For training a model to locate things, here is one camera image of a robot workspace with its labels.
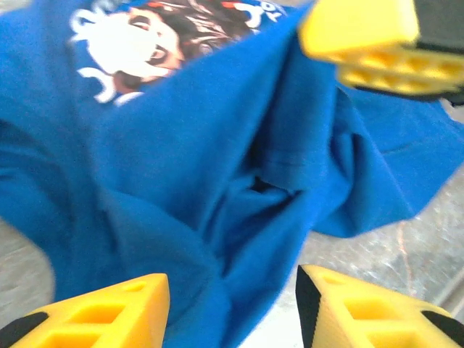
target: cartoon character print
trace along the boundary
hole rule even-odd
[[[110,14],[81,10],[71,21],[76,32],[72,41],[86,40],[87,51],[100,69],[84,67],[78,72],[100,80],[98,102],[119,95],[115,104],[124,104],[141,95],[143,86],[172,75],[186,62],[256,31],[264,13],[276,21],[269,15],[270,7],[281,12],[273,4],[262,4],[167,0]]]

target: concrete floor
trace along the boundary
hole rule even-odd
[[[1,9],[24,1],[0,0]],[[450,110],[464,122],[464,111]],[[464,167],[416,219],[354,239],[311,233],[298,263],[333,268],[433,302],[464,269]],[[44,255],[0,219],[0,327],[51,300],[53,275]],[[301,347],[294,298],[296,273],[243,348]]]

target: cartoon face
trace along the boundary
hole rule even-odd
[[[88,52],[122,93],[169,75],[184,60],[177,33],[158,14],[137,8],[92,25]]]

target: t-shirt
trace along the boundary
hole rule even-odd
[[[48,255],[56,300],[167,273],[165,347],[236,347],[310,229],[411,218],[462,164],[438,102],[341,86],[302,54],[310,7],[35,0],[0,17],[0,216]]]

